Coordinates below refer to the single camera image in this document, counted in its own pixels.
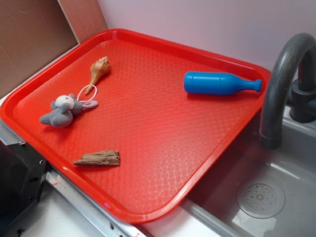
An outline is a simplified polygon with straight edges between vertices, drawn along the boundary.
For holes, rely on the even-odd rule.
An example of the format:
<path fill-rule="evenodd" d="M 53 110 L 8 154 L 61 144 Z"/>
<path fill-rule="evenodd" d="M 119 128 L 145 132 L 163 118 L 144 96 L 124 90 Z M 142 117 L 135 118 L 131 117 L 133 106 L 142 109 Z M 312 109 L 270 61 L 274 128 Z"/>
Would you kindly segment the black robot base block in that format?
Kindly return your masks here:
<path fill-rule="evenodd" d="M 0 234 L 39 203 L 47 161 L 32 146 L 0 143 Z"/>

